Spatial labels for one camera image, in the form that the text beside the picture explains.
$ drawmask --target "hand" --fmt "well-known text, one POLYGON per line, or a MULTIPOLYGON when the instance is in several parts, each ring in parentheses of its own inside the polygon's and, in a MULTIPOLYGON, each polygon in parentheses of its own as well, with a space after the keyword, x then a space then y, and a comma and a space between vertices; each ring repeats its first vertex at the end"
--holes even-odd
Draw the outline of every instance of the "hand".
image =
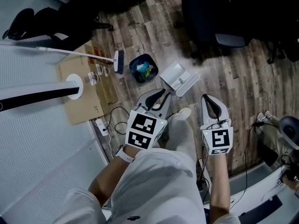
POLYGON ((129 155, 130 157, 132 158, 135 158, 136 154, 140 151, 141 149, 139 148, 136 148, 136 147, 133 147, 133 146, 130 146, 130 145, 126 145, 124 148, 123 148, 123 151, 129 155))

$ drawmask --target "cardboard box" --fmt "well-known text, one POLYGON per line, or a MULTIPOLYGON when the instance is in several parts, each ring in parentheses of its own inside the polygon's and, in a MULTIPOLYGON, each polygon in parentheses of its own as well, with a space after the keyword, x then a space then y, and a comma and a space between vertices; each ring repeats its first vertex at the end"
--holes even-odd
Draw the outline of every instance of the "cardboard box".
MULTIPOLYGON (((104 52, 103 47, 100 44, 97 44, 96 42, 94 42, 92 40, 87 42, 86 44, 90 45, 92 47, 93 55, 107 57, 104 52)), ((107 64, 107 62, 105 60, 100 60, 100 59, 92 59, 92 60, 93 61, 91 61, 91 65, 96 66, 96 64, 98 64, 100 66, 105 66, 105 68, 110 69, 110 71, 114 69, 113 64, 107 64)), ((103 86, 107 102, 109 104, 117 102, 118 97, 117 97, 117 93, 115 90, 115 86, 113 83, 111 73, 110 73, 110 75, 107 75, 107 73, 105 73, 105 72, 102 72, 102 73, 98 72, 98 75, 100 76, 100 81, 103 86)))
MULTIPOLYGON (((93 54, 93 47, 89 42, 77 48, 75 51, 93 54)), ((59 64, 58 78, 65 81, 70 74, 78 74, 83 81, 83 94, 77 100, 64 98, 66 113, 70 122, 78 124, 110 113, 104 87, 97 75, 97 68, 93 58, 78 55, 68 55, 59 64)))

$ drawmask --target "broom handle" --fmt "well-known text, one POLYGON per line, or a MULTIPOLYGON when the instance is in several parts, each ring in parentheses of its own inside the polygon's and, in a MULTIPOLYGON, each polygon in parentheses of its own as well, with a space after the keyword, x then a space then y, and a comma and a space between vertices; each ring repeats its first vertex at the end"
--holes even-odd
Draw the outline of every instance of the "broom handle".
POLYGON ((60 49, 54 49, 54 48, 48 48, 48 47, 37 47, 38 50, 43 50, 43 51, 55 51, 55 52, 61 52, 61 53, 66 53, 66 54, 75 54, 75 55, 79 55, 79 56, 88 56, 88 57, 92 57, 92 58, 97 58, 97 59, 101 59, 101 60, 106 60, 106 61, 110 61, 110 62, 114 62, 114 59, 111 58, 106 58, 106 57, 101 57, 101 56, 94 56, 94 55, 90 55, 90 54, 85 54, 85 53, 80 53, 80 52, 75 52, 75 51, 69 51, 69 50, 60 50, 60 49))

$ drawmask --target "sneaker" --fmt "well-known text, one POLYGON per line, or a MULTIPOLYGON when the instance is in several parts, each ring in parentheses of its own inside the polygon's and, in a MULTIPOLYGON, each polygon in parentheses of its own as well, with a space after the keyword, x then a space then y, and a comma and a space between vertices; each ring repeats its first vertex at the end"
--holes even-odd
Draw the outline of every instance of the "sneaker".
POLYGON ((265 113, 264 113, 264 116, 265 116, 267 119, 270 119, 273 115, 270 113, 269 110, 266 110, 265 113))
POLYGON ((181 109, 178 113, 181 115, 181 117, 182 117, 184 120, 186 120, 186 119, 188 119, 188 117, 191 115, 192 110, 191 110, 190 108, 183 108, 183 109, 181 109))
MULTIPOLYGON (((263 113, 258 113, 257 117, 256 117, 256 122, 260 123, 260 122, 265 122, 266 117, 263 115, 263 113)), ((262 133, 262 129, 260 127, 255 127, 256 128, 256 133, 257 134, 261 134, 262 133)))

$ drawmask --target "floor plank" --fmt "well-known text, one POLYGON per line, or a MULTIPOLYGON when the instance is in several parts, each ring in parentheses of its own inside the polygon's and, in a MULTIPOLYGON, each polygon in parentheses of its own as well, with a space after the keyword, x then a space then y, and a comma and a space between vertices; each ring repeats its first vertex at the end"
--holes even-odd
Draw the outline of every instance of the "floor plank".
MULTIPOLYGON (((115 77, 119 102, 111 105, 130 111, 138 97, 152 89, 166 88, 172 93, 171 111, 190 107, 193 115, 189 122, 194 130, 197 156, 201 157, 203 141, 199 127, 202 125, 200 98, 211 94, 228 107, 234 127, 234 147, 227 155, 229 174, 244 170, 244 149, 248 130, 259 112, 270 110, 281 118, 285 115, 299 115, 299 64, 287 59, 277 60, 268 65, 269 51, 266 45, 253 40, 243 49, 235 49, 229 56, 223 56, 217 48, 201 52, 199 59, 192 59, 190 53, 194 45, 184 29, 174 29, 173 23, 182 19, 181 0, 146 0, 121 14, 104 14, 100 19, 114 25, 114 31, 97 30, 94 39, 104 44, 106 52, 125 50, 125 71, 123 77, 115 77), (128 65, 135 57, 148 53, 162 72, 173 62, 179 62, 190 72, 201 74, 200 80, 181 98, 176 97, 171 88, 159 77, 144 85, 138 84, 131 76, 128 65)), ((112 124, 127 121, 122 109, 112 114, 112 124)), ((120 124, 118 130, 125 132, 120 124)), ((247 161, 254 165, 260 161, 254 132, 251 132, 247 161)), ((125 136, 112 134, 112 148, 115 153, 125 136)), ((104 145, 107 155, 109 147, 104 145)), ((208 160, 207 168, 211 172, 208 160)))

